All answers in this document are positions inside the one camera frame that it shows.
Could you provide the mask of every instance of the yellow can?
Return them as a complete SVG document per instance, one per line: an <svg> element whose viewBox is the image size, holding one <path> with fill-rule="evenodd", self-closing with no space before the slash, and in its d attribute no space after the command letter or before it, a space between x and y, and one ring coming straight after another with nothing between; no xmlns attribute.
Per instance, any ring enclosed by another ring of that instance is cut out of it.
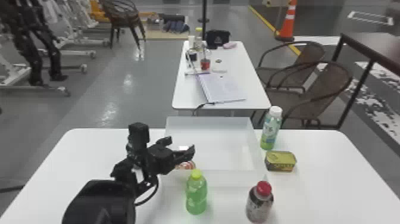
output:
<svg viewBox="0 0 400 224"><path fill-rule="evenodd" d="M288 151L267 151L265 165L271 171L291 172L297 160L293 153Z"/></svg>

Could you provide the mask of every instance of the wheel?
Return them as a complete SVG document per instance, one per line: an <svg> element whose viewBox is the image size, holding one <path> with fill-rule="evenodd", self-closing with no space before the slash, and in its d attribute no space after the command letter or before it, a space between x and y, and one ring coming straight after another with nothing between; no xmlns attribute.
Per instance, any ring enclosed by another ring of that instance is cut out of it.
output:
<svg viewBox="0 0 400 224"><path fill-rule="evenodd" d="M103 46L109 46L109 45L110 45L110 41L107 38L105 38L103 40Z"/></svg>
<svg viewBox="0 0 400 224"><path fill-rule="evenodd" d="M91 59L95 59L96 58L96 51L91 51L89 53L89 56L90 56Z"/></svg>
<svg viewBox="0 0 400 224"><path fill-rule="evenodd" d="M68 91L67 88L63 87L63 86L59 86L57 87L57 91L61 92L62 94L64 94L65 97L70 97L71 93L70 91Z"/></svg>
<svg viewBox="0 0 400 224"><path fill-rule="evenodd" d="M88 65L87 64L81 64L80 65L80 72L82 74L86 74L88 72Z"/></svg>
<svg viewBox="0 0 400 224"><path fill-rule="evenodd" d="M71 92L68 91L68 89L63 90L62 93L65 95L65 97L70 97L71 96Z"/></svg>
<svg viewBox="0 0 400 224"><path fill-rule="evenodd" d="M40 55L41 57L47 56L45 50L43 50L43 49L40 49L40 50L39 50L39 55Z"/></svg>

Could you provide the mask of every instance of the yellow bottle cap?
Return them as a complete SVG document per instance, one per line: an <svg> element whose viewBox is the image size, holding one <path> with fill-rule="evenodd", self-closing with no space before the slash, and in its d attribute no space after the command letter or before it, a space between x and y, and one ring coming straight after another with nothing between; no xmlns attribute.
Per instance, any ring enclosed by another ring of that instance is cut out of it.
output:
<svg viewBox="0 0 400 224"><path fill-rule="evenodd" d="M197 179L200 179L200 178L202 177L202 173L201 173L200 170L194 169L194 170L192 170L192 173L190 174L190 176L191 176L193 179L197 180Z"/></svg>

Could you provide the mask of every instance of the cup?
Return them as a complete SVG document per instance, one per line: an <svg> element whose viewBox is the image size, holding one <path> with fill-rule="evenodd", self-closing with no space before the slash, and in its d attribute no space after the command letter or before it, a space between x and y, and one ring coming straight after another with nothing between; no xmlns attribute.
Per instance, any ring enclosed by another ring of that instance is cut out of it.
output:
<svg viewBox="0 0 400 224"><path fill-rule="evenodd" d="M189 40L189 48L194 48L195 36L193 35L187 36L187 39Z"/></svg>
<svg viewBox="0 0 400 224"><path fill-rule="evenodd" d="M210 59L203 58L200 61L201 70L203 70L203 71L209 70L210 69L210 62L211 62Z"/></svg>

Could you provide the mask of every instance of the bottle cap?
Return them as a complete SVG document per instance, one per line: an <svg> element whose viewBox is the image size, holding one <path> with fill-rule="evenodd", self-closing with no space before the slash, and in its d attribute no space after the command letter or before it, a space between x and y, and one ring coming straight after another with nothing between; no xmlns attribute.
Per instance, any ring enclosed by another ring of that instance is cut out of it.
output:
<svg viewBox="0 0 400 224"><path fill-rule="evenodd" d="M282 108L278 106L272 106L270 108L270 114L273 117L281 117L282 116Z"/></svg>
<svg viewBox="0 0 400 224"><path fill-rule="evenodd" d="M200 178L202 177L202 173L201 173L200 170L194 169L194 170L192 170L192 173L190 174L190 176L191 176L193 179L197 180L197 179L200 179Z"/></svg>
<svg viewBox="0 0 400 224"><path fill-rule="evenodd" d="M272 187L267 181L259 181L256 186L257 193L261 196L268 196L271 194Z"/></svg>

